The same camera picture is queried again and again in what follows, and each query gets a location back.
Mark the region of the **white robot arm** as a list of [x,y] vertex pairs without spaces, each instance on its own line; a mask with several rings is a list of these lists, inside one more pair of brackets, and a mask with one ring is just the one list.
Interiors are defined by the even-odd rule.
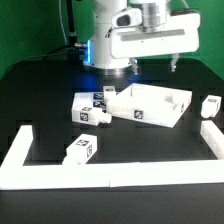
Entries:
[[172,11],[171,0],[93,0],[94,33],[84,66],[104,75],[138,72],[142,57],[179,55],[199,48],[200,13],[185,6]]

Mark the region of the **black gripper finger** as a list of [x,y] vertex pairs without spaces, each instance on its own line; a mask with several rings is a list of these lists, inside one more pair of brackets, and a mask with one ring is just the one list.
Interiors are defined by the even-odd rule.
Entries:
[[177,67],[176,64],[177,64],[178,60],[179,60],[179,54],[173,54],[171,62],[170,62],[171,72],[175,72],[176,67]]
[[132,71],[135,75],[138,75],[138,62],[135,58],[130,58],[130,63],[132,66]]

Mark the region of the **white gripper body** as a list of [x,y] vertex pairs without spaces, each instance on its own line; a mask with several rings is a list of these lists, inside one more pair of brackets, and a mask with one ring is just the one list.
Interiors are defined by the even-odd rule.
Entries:
[[140,26],[114,28],[110,51],[114,58],[133,58],[195,52],[199,48],[200,14],[173,15],[159,30],[143,32]]

